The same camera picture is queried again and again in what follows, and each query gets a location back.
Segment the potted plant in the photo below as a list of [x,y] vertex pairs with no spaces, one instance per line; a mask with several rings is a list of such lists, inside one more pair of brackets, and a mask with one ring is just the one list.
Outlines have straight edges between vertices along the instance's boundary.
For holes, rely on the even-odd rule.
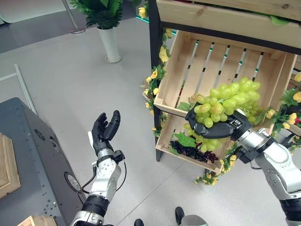
[[121,57],[117,50],[115,27],[122,16],[122,0],[71,0],[71,4],[87,15],[87,27],[97,24],[109,63],[117,63]]

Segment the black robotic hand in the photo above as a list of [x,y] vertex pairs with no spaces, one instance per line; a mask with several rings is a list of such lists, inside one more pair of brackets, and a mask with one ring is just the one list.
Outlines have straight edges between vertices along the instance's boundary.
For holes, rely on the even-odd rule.
[[93,148],[98,153],[99,150],[108,146],[111,147],[109,141],[115,136],[120,124],[120,113],[114,111],[112,119],[107,122],[107,116],[102,113],[95,121],[92,128]]

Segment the gray floor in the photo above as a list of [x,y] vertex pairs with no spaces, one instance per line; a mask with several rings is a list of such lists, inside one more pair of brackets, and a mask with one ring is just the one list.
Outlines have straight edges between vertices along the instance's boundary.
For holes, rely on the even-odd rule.
[[[203,168],[167,154],[156,162],[153,118],[140,90],[150,74],[148,24],[124,20],[117,37],[123,58],[115,65],[105,63],[95,28],[0,54],[0,77],[14,73],[14,64],[20,66],[38,114],[56,133],[81,184],[91,177],[90,164],[96,160],[87,132],[100,113],[120,110],[121,125],[111,144],[125,153],[128,175],[106,223],[132,226],[141,218],[145,226],[171,226],[175,207],[182,206],[211,226],[285,225],[260,170],[238,162],[215,186],[197,186],[193,181]],[[24,99],[17,80],[0,82],[0,102],[14,96]],[[293,159],[301,168],[301,152]]]
[[[122,20],[134,18],[136,10],[129,1],[123,1]],[[86,16],[77,10],[72,10],[74,19],[79,27],[86,27]],[[39,16],[12,24],[0,25],[0,53],[22,46],[47,40],[74,29],[67,12],[59,12]]]

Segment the black metal frame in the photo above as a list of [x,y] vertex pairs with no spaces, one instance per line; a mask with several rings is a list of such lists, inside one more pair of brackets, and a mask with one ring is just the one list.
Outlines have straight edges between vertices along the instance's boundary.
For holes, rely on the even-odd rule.
[[[215,36],[224,39],[230,39],[235,41],[241,41],[245,43],[255,44],[258,46],[264,46],[276,50],[281,50],[288,53],[298,54],[301,55],[301,49],[287,46],[267,40],[260,40],[252,37],[247,37],[238,34],[231,34],[227,32],[220,32],[215,30],[210,30],[201,27],[194,27],[188,26],[183,24],[174,24],[166,21],[161,21],[159,16],[159,11],[157,7],[156,0],[148,0],[149,2],[149,21],[150,21],[150,58],[151,58],[151,67],[157,66],[159,64],[159,49],[162,43],[162,35],[163,35],[163,28],[168,27],[176,30],[205,34],[210,36]],[[160,114],[161,111],[154,106],[154,121],[155,121],[155,128],[160,129]],[[162,156],[162,151],[156,149],[156,159],[160,161]]]

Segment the bunch of green grapes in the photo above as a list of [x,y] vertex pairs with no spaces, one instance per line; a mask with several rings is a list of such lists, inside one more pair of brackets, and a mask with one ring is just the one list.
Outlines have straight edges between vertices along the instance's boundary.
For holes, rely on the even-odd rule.
[[222,84],[218,89],[211,89],[208,97],[200,94],[192,96],[192,100],[201,104],[194,108],[197,122],[210,128],[215,122],[226,121],[229,115],[240,108],[254,123],[255,116],[262,110],[258,106],[260,95],[256,92],[259,87],[259,82],[242,78],[239,83]]
[[214,151],[215,149],[220,148],[222,146],[222,142],[224,142],[224,139],[206,139],[197,135],[188,123],[184,124],[184,128],[186,129],[186,134],[188,136],[195,137],[198,149],[201,150],[202,153]]

